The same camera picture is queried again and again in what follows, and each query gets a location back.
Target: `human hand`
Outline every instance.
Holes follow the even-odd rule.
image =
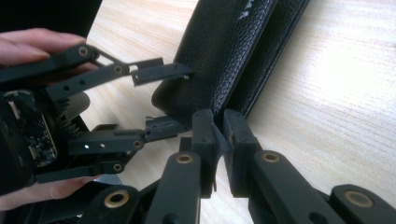
[[[48,59],[50,54],[64,51],[85,43],[78,35],[62,34],[46,29],[30,29],[0,34],[0,66],[34,63]],[[85,64],[79,71],[92,69]],[[62,199],[96,177],[79,177],[45,184],[34,184],[0,196],[0,211],[6,211],[27,203]]]

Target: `wooden table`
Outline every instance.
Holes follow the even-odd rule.
[[[173,61],[196,0],[104,0],[89,43],[125,62]],[[159,83],[134,88],[130,77],[87,91],[90,128],[118,123],[144,129],[161,116],[150,97]],[[248,123],[263,148],[284,154],[316,189],[369,189],[396,206],[396,4],[310,3]],[[142,189],[161,177],[177,138],[147,144],[120,174]],[[251,223],[248,200],[229,193],[223,162],[218,192],[202,200],[201,223]]]

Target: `light wood surface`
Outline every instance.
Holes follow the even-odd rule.
[[[173,61],[196,5],[186,1],[104,0],[89,44],[125,62]],[[369,189],[396,206],[396,3],[312,0],[248,123],[263,148],[284,154],[316,189]],[[90,128],[144,129],[158,83],[130,77],[87,91]],[[120,175],[142,189],[161,177],[178,138],[147,144]],[[218,192],[202,200],[201,223],[251,223],[246,199],[233,199],[222,162]]]

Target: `leather texture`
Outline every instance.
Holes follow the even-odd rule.
[[[200,0],[175,58],[193,74],[164,81],[152,103],[189,127],[201,109],[217,123],[226,107],[247,115],[307,2]]]

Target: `black leather wallet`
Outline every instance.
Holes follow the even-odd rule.
[[[152,103],[189,127],[201,109],[247,116],[308,2],[200,0],[175,58],[193,74],[165,80]]]

